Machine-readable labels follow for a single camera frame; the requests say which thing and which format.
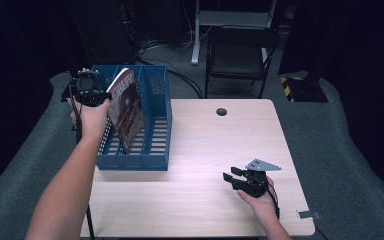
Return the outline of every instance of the black chair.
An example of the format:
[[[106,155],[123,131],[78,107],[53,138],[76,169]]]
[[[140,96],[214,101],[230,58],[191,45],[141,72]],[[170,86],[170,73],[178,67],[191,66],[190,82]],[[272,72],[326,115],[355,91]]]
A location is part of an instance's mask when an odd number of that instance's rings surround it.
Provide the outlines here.
[[[261,81],[258,98],[262,98],[279,41],[279,34],[270,28],[213,27],[208,37],[204,98],[210,78]]]

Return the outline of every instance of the hole in table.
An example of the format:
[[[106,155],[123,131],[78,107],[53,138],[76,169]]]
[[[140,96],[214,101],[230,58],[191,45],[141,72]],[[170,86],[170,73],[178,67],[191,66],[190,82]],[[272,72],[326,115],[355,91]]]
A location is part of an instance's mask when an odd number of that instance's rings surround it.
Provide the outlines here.
[[[227,110],[224,109],[224,108],[219,108],[219,109],[217,109],[216,113],[217,113],[217,115],[219,115],[219,116],[226,116],[226,114],[227,114]]]

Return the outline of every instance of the wooden table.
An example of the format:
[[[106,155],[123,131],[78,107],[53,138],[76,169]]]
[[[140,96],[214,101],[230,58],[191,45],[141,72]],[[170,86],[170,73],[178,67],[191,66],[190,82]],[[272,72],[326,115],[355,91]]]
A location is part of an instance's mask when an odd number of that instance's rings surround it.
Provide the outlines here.
[[[264,236],[251,208],[223,180],[230,167],[258,158],[280,166],[280,221],[293,236],[312,235],[294,163],[273,103],[264,99],[173,99],[167,172],[100,171],[90,208],[100,237]],[[218,108],[227,115],[216,114]],[[89,236],[86,220],[81,236]]]

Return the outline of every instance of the camera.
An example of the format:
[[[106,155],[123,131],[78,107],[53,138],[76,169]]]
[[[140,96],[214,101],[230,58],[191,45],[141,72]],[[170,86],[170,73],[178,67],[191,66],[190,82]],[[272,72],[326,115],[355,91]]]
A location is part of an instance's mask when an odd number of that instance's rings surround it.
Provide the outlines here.
[[[96,107],[101,105],[105,99],[112,99],[111,94],[102,90],[97,75],[98,71],[83,68],[77,72],[61,95],[61,101],[66,102],[69,98],[75,98],[77,102]]]

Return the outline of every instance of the magazine cover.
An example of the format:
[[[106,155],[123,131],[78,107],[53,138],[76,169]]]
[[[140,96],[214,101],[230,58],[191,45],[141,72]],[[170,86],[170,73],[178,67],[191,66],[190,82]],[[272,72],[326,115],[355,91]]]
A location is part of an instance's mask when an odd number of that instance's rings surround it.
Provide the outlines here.
[[[128,154],[133,140],[143,128],[143,113],[137,79],[132,70],[124,68],[107,89],[111,93],[108,116],[120,138],[124,153]]]

